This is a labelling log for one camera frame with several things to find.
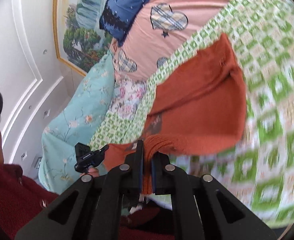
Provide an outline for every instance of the heart pattern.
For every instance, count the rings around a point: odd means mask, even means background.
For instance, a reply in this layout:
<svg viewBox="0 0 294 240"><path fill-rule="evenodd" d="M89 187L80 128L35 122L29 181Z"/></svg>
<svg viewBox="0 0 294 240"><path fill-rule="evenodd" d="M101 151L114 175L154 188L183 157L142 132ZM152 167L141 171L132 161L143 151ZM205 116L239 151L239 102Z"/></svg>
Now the heart pattern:
<svg viewBox="0 0 294 240"><path fill-rule="evenodd" d="M167 57L160 57L157 60L157 68L160 68L163 64L167 62L168 58Z"/></svg>
<svg viewBox="0 0 294 240"><path fill-rule="evenodd" d="M132 59L127 58L123 49L120 49L118 53L118 66L119 66L119 71L124 71L124 72L137 71L136 62L134 62Z"/></svg>
<svg viewBox="0 0 294 240"><path fill-rule="evenodd" d="M161 3L151 7L150 21L153 29L167 31L182 31L188 25L188 18L182 12L172 11L169 4Z"/></svg>

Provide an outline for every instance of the metal screw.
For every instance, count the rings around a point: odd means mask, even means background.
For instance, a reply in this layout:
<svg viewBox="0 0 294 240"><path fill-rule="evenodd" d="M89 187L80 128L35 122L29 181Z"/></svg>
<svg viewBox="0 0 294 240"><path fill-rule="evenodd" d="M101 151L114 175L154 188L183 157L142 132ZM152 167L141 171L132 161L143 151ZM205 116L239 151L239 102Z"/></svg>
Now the metal screw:
<svg viewBox="0 0 294 240"><path fill-rule="evenodd" d="M93 177L91 175L85 174L84 176L81 177L81 181L82 182L90 182L92 178Z"/></svg>
<svg viewBox="0 0 294 240"><path fill-rule="evenodd" d="M121 164L119 166L119 169L122 170L122 171L127 171L129 170L130 166L128 164Z"/></svg>
<svg viewBox="0 0 294 240"><path fill-rule="evenodd" d="M166 171L174 171L175 170L175 166L173 166L172 164L168 164L165 166Z"/></svg>
<svg viewBox="0 0 294 240"><path fill-rule="evenodd" d="M202 178L205 182L211 182L213 180L213 177L209 174L204 175Z"/></svg>

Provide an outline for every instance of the green patterned blanket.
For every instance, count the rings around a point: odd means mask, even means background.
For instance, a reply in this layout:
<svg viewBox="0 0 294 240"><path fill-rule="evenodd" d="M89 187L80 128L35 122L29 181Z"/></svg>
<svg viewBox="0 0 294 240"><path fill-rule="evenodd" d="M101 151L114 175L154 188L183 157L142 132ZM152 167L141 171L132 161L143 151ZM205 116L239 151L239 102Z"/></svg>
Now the green patterned blanket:
<svg viewBox="0 0 294 240"><path fill-rule="evenodd" d="M130 143L144 128L157 84L184 61L227 33L247 84L243 139L211 156L171 157L189 174L212 174L270 227L294 221L294 3L232 0L187 40L147 81L135 117L108 112L90 146ZM157 200L170 204L167 196Z"/></svg>

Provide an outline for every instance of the painting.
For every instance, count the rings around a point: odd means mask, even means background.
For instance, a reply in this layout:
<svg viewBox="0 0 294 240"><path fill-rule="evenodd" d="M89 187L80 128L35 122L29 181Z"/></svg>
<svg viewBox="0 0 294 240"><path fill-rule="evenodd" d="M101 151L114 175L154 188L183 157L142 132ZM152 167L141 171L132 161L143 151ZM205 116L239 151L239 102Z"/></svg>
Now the painting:
<svg viewBox="0 0 294 240"><path fill-rule="evenodd" d="M112 36L99 29L106 0L53 0L53 28L57 58L82 74L109 49Z"/></svg>

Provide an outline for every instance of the pink floral fabric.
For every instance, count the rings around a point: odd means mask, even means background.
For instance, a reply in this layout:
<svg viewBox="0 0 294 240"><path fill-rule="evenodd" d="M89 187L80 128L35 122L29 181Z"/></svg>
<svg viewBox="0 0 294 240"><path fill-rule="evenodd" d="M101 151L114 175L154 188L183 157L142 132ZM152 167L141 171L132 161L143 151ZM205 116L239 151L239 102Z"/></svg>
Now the pink floral fabric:
<svg viewBox="0 0 294 240"><path fill-rule="evenodd" d="M119 117L131 120L138 105L146 93L145 81L133 81L131 78L120 76L115 82L114 98L110 110Z"/></svg>

